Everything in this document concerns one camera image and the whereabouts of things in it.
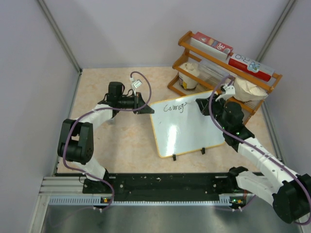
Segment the yellow framed whiteboard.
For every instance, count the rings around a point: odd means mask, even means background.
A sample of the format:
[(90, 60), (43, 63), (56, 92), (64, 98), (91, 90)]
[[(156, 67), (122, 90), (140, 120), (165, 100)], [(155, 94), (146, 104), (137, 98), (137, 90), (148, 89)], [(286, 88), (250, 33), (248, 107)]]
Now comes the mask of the yellow framed whiteboard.
[(151, 104), (155, 111), (150, 115), (151, 123), (161, 158), (225, 143), (223, 132), (210, 116), (201, 114), (197, 103), (185, 104), (188, 100), (208, 98), (210, 95), (211, 91), (207, 91)]

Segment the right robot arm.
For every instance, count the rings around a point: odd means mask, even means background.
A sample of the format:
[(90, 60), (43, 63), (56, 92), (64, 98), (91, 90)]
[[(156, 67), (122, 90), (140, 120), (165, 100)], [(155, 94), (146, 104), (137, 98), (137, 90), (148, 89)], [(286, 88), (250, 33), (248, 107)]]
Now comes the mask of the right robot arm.
[(238, 103), (226, 102), (216, 96), (195, 102), (201, 114), (211, 117), (223, 132), (225, 142), (262, 173), (260, 177), (244, 167), (230, 169), (226, 183), (230, 191), (244, 189), (253, 193), (270, 204), (286, 223), (295, 223), (311, 214), (310, 175), (299, 175), (272, 156), (244, 125), (244, 113)]

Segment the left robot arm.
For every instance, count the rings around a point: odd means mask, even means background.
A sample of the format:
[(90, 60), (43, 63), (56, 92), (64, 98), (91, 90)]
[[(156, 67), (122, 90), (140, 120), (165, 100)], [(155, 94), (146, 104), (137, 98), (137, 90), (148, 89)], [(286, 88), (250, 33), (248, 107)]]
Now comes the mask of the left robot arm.
[(110, 82), (104, 99), (88, 113), (77, 119), (65, 119), (62, 124), (57, 154), (62, 157), (65, 167), (82, 172), (93, 180), (99, 192), (110, 188), (107, 171), (99, 164), (94, 154), (94, 131), (112, 120), (119, 111), (135, 114), (153, 114), (155, 111), (143, 100), (137, 88), (140, 80), (132, 81), (131, 89), (124, 94), (121, 82)]

